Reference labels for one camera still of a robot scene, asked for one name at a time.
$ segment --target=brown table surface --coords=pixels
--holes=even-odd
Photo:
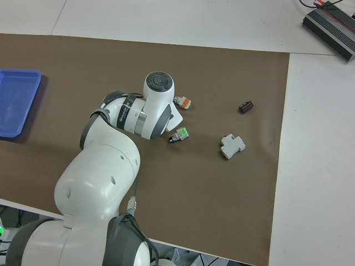
[[[0,198],[58,212],[61,173],[80,152],[89,115],[105,94],[141,93],[146,75],[169,73],[190,137],[170,132],[136,143],[136,213],[152,239],[267,265],[289,54],[59,36],[0,34],[0,67],[39,69],[42,81],[23,132],[0,140]],[[251,100],[242,115],[238,106]],[[225,159],[225,135],[246,150]],[[126,201],[121,209],[124,211]]]

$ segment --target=white tabletop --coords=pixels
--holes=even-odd
[[[337,6],[355,12],[354,0]],[[290,52],[270,266],[353,265],[355,63],[301,26],[310,11],[297,0],[6,0],[0,32]]]

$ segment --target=black terminal block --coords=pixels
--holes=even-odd
[[[254,104],[251,101],[246,101],[245,103],[243,103],[241,106],[239,106],[239,111],[242,114],[245,114],[246,112],[248,112],[249,110],[251,110],[254,107]]]

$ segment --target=robotic arm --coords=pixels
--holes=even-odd
[[[7,266],[150,264],[149,239],[132,215],[118,216],[139,170],[139,151],[113,127],[154,139],[182,121],[173,98],[174,82],[163,72],[146,77],[143,95],[115,91],[105,97],[83,131],[83,151],[55,186],[63,220],[23,227],[9,246]]]

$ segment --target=blue plastic tray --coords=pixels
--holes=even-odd
[[[0,69],[0,137],[22,131],[41,73],[32,69]]]

